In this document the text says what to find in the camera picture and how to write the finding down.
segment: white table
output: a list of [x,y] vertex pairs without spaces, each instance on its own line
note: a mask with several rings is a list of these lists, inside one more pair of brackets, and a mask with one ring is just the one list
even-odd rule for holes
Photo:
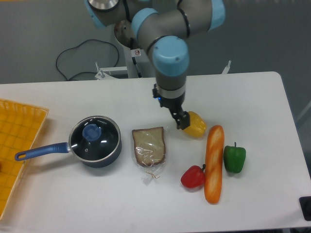
[[[49,108],[35,147],[66,142],[81,119],[116,121],[122,152],[110,166],[90,168],[72,154],[31,160],[0,231],[16,233],[185,233],[311,226],[298,199],[311,182],[281,77],[274,72],[188,77],[183,108],[208,129],[221,124],[225,145],[245,147],[243,171],[223,169],[220,202],[203,189],[187,192],[183,173],[205,159],[207,133],[193,140],[175,128],[152,98],[154,78],[0,85],[0,98]],[[149,185],[132,160],[132,129],[168,126],[167,161]]]

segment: blue joint cap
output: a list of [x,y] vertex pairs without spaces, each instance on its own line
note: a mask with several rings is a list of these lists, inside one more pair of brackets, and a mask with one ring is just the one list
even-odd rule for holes
[[219,27],[225,21],[225,5],[223,0],[212,0],[212,20],[210,30]]
[[88,13],[91,15],[91,18],[93,20],[93,23],[95,24],[96,28],[105,28],[106,26],[103,25],[99,19],[96,17],[96,15],[94,14],[91,6],[88,4],[88,0],[84,0],[84,4],[86,6],[86,9],[88,11]]
[[181,75],[189,65],[188,46],[177,36],[165,36],[155,43],[152,60],[160,73],[170,77]]
[[136,15],[134,15],[132,19],[132,29],[137,40],[138,40],[138,32],[139,32],[140,26],[145,21],[145,19],[149,15],[152,15],[152,14],[159,14],[159,13],[153,8],[144,8],[138,11]]
[[102,130],[96,124],[89,124],[84,127],[82,136],[89,142],[97,140],[102,135]]

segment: toy vegetable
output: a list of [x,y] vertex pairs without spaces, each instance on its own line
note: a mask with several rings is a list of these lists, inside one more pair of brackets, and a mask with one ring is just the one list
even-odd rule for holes
[[234,143],[234,147],[225,147],[224,164],[228,172],[240,173],[242,171],[245,158],[246,150],[242,147],[237,147],[236,142]]
[[192,166],[190,167],[185,174],[181,177],[181,183],[186,188],[196,188],[205,183],[205,174],[204,169],[206,165],[203,164],[203,167]]
[[220,125],[213,126],[207,137],[206,145],[206,169],[204,194],[211,204],[217,204],[222,191],[223,178],[223,150],[225,133]]
[[202,137],[207,128],[203,119],[195,112],[189,111],[190,125],[183,130],[192,137]]

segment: green bell pepper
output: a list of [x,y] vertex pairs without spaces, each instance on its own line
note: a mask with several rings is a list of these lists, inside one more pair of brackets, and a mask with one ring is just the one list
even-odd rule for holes
[[245,158],[246,150],[242,147],[237,147],[236,142],[234,143],[234,147],[225,146],[224,164],[225,169],[228,172],[240,173],[242,171]]

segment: yellow bell pepper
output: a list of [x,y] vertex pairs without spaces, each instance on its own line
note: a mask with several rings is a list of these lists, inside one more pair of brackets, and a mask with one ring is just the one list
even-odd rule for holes
[[185,128],[183,132],[192,137],[202,137],[207,129],[206,123],[197,113],[192,111],[189,111],[188,113],[190,116],[190,126]]

